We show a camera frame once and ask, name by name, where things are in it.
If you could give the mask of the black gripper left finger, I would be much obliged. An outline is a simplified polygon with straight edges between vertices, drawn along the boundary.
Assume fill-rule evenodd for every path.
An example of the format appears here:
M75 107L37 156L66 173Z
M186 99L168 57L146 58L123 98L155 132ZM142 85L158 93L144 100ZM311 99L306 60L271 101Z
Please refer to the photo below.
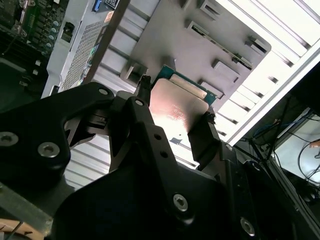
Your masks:
M91 82L2 113L0 186L17 195L51 191L63 178L71 149L100 134L109 138L111 173L69 196L64 214L192 214L193 202L150 101L150 79L143 76L136 94L113 94Z

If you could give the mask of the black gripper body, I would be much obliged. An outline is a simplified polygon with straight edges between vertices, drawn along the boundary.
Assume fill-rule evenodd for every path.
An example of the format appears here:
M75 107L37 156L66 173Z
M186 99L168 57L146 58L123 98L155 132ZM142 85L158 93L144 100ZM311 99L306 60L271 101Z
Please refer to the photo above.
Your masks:
M56 240L235 240L214 194L219 184L180 166L166 139L136 139L119 167L70 195L53 221ZM297 225L275 200L251 194L259 240L293 240Z

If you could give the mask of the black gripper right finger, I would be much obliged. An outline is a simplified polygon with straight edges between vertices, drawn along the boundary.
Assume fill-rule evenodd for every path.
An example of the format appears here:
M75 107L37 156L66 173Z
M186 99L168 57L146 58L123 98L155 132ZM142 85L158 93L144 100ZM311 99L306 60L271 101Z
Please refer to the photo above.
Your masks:
M224 229L235 240L259 240L260 228L245 168L236 151L220 140L213 115L206 112L188 133L198 170L213 177L219 185L215 205L224 215Z

